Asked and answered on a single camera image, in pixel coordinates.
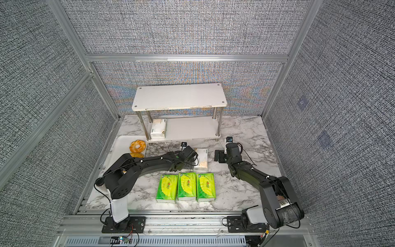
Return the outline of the white tissue pack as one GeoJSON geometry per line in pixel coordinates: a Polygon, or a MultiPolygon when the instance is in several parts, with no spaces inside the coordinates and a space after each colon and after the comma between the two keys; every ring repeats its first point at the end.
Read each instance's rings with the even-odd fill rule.
{"type": "Polygon", "coordinates": [[[195,161],[194,171],[208,171],[208,149],[196,148],[197,160],[195,161]]]}
{"type": "Polygon", "coordinates": [[[166,137],[167,120],[164,118],[154,119],[151,127],[152,139],[164,139],[166,137]]]}

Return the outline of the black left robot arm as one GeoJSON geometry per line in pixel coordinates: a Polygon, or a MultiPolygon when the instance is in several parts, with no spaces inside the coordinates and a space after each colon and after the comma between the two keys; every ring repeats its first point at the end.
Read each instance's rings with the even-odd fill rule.
{"type": "Polygon", "coordinates": [[[190,146],[181,151],[167,152],[151,157],[132,157],[129,153],[121,155],[106,172],[95,181],[95,186],[104,186],[109,193],[107,199],[114,223],[129,217],[127,201],[124,200],[134,187],[137,179],[146,174],[171,171],[177,172],[186,165],[193,166],[198,154],[190,146]]]}

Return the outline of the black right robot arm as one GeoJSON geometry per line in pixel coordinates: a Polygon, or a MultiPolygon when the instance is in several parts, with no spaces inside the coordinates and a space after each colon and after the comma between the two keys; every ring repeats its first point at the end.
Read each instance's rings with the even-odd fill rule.
{"type": "Polygon", "coordinates": [[[227,143],[225,150],[215,151],[214,160],[227,164],[232,177],[247,182],[260,193],[261,205],[242,211],[244,231],[252,232],[264,224],[278,229],[303,219],[304,211],[290,180],[265,174],[244,161],[241,153],[240,144],[227,143]]]}

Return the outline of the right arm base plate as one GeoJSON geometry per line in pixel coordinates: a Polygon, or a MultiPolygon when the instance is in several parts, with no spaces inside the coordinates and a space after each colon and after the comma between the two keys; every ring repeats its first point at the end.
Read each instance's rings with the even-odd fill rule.
{"type": "Polygon", "coordinates": [[[251,223],[247,218],[242,216],[226,217],[225,225],[229,233],[265,233],[270,226],[265,223],[251,223]]]}

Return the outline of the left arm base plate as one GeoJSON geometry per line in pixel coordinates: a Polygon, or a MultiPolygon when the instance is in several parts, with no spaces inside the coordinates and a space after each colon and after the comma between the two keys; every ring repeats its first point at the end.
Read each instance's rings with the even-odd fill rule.
{"type": "Polygon", "coordinates": [[[126,219],[116,223],[112,217],[107,217],[102,227],[103,234],[126,234],[130,232],[143,233],[146,225],[146,217],[129,216],[126,219]]]}

